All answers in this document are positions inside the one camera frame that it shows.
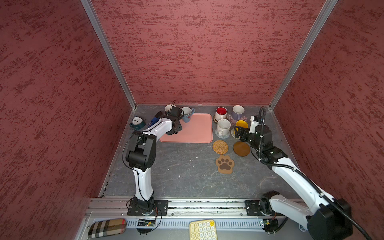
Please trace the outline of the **large round wooden coaster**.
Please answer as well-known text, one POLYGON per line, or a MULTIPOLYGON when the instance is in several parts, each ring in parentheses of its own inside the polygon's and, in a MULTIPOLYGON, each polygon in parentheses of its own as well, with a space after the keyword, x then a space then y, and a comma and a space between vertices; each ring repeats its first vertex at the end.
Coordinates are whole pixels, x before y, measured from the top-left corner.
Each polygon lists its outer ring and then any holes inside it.
POLYGON ((246 157, 251 152, 250 146, 245 142, 236 142, 233 150, 240 157, 246 157))

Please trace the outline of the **pink flower coaster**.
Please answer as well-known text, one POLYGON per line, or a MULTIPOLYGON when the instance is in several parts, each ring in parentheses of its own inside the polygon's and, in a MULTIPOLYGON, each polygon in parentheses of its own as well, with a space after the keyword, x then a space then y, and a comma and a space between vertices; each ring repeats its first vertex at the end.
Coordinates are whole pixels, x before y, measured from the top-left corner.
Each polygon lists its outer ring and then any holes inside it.
POLYGON ((242 116, 239 120, 233 118, 232 114, 227 115, 227 120, 231 122, 232 126, 235 126, 237 121, 245 121, 248 122, 248 118, 246 116, 242 116))

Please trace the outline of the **lavender mug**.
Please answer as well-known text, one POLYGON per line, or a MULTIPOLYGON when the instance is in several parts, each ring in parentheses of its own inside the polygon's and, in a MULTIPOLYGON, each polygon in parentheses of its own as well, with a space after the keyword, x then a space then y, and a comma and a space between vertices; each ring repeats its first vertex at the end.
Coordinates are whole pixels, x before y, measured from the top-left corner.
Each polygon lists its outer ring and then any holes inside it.
POLYGON ((232 118, 236 121, 240 120, 243 117, 245 108, 240 105, 233 106, 232 118))

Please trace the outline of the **woven rattan coaster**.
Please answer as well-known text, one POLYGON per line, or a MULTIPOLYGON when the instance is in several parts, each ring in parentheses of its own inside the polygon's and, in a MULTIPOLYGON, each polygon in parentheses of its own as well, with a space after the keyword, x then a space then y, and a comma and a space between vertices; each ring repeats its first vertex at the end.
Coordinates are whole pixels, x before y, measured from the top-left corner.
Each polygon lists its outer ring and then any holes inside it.
POLYGON ((229 146, 225 141, 218 140, 213 143, 213 151, 219 155, 224 155, 228 152, 229 146))

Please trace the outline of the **white mug red inside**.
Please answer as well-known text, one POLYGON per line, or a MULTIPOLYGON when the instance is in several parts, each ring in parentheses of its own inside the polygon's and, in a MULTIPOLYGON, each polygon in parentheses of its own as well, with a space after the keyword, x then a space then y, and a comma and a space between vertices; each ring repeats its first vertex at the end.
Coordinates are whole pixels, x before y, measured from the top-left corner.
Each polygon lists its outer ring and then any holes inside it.
POLYGON ((215 111, 215 120, 219 121, 227 117, 228 110, 225 107, 218 107, 215 111))

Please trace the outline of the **brown paw print coaster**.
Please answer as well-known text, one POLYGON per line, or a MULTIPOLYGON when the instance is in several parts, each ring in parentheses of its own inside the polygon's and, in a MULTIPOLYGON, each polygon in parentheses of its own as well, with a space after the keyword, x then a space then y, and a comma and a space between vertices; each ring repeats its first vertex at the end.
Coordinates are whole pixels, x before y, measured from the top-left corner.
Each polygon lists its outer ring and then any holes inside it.
POLYGON ((233 168, 235 166, 235 162, 231 159, 229 155, 220 155, 215 160, 216 166, 218 167, 218 171, 221 174, 232 174, 233 168))

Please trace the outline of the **yellow mug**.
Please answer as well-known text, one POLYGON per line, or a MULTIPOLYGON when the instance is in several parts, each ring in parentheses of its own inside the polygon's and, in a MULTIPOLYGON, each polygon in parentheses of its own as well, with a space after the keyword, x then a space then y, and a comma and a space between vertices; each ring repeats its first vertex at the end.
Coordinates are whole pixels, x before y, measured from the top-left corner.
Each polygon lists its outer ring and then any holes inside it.
POLYGON ((243 120, 239 120, 236 122, 236 127, 241 127, 247 129, 249 127, 248 123, 243 120))

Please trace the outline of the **grey blue woven coaster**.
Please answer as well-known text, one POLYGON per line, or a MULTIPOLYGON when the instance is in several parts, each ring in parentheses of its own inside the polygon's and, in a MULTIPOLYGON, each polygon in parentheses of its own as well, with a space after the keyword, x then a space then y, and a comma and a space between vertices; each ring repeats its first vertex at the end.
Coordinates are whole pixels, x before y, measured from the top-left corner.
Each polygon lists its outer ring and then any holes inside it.
POLYGON ((218 138, 220 138, 220 139, 227 139, 227 138, 231 135, 231 133, 228 132, 226 135, 219 135, 219 133, 218 133, 217 131, 215 131, 215 135, 216 135, 218 138))

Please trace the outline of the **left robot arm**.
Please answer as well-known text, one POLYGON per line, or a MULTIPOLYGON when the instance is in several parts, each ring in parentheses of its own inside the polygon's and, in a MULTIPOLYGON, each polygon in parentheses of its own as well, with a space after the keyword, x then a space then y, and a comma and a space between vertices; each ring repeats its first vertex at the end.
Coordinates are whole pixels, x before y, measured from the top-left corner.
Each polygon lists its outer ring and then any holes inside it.
POLYGON ((156 159, 157 141, 164 135, 178 134, 183 129, 180 123, 183 116, 181 108, 171 105, 146 130, 133 131, 123 148, 123 163, 135 176, 134 209, 144 215, 150 215, 156 209, 151 167, 156 159))

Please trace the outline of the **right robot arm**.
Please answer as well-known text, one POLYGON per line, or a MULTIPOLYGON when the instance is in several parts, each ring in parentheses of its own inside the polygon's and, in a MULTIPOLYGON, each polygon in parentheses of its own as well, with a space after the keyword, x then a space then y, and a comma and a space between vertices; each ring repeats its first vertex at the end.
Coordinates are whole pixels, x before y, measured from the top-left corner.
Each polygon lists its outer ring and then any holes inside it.
POLYGON ((235 127, 235 136, 256 150, 254 157, 278 174, 305 202, 301 206, 276 191, 264 194, 260 210, 265 215, 280 213, 300 224, 314 240, 344 240, 356 228, 370 240, 371 236, 352 218, 352 207, 322 190, 300 171, 281 149, 274 146, 272 132, 265 125, 245 129, 235 127))

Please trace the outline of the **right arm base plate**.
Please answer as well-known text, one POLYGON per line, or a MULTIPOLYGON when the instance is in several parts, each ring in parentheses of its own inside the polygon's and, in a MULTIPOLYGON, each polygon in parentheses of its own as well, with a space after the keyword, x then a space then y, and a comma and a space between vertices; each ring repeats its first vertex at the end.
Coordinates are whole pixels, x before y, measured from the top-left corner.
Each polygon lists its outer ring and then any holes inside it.
POLYGON ((272 210, 271 204, 265 200, 245 200, 247 216, 271 219, 273 217, 285 217, 272 210))

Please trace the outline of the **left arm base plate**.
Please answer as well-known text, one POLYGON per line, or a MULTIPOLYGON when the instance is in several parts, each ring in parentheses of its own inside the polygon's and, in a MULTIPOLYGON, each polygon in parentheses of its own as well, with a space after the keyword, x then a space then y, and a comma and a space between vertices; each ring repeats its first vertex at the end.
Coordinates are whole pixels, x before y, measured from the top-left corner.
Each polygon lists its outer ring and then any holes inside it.
POLYGON ((139 206, 137 201, 132 200, 128 204, 128 216, 166 216, 168 212, 168 200, 154 200, 153 207, 149 210, 144 210, 139 206))

